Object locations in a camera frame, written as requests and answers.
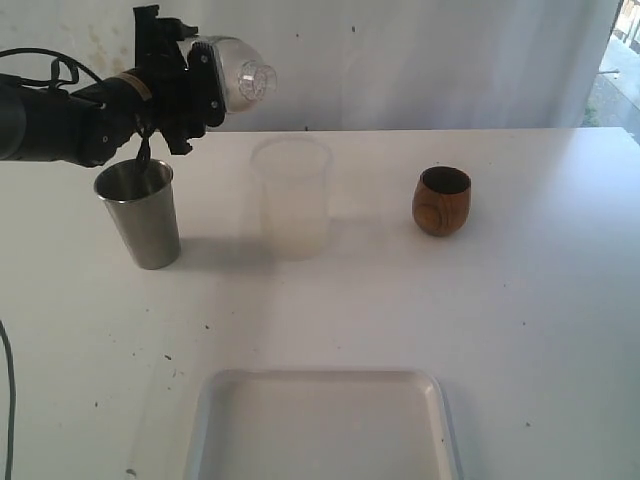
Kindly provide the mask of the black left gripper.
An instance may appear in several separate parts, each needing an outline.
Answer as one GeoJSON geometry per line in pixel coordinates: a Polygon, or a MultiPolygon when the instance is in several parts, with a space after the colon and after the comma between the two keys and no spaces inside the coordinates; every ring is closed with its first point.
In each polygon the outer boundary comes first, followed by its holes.
{"type": "Polygon", "coordinates": [[[151,92],[148,123],[161,133],[171,154],[186,155],[192,150],[189,140],[204,133],[195,113],[210,128],[225,120],[222,81],[211,44],[194,42],[187,62],[181,51],[180,43],[196,38],[199,29],[161,17],[159,10],[158,5],[133,9],[135,70],[151,92]]]}

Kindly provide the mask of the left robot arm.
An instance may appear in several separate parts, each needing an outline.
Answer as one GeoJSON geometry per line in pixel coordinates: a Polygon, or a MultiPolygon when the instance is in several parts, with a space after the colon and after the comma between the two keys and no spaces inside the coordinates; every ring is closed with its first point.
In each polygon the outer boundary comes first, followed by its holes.
{"type": "Polygon", "coordinates": [[[162,17],[156,5],[133,10],[134,66],[102,79],[58,51],[38,47],[2,51],[4,58],[51,57],[50,76],[1,77],[1,158],[65,161],[86,168],[106,164],[133,135],[140,156],[160,133],[173,155],[226,117],[223,69],[213,45],[195,26],[162,17]]]}

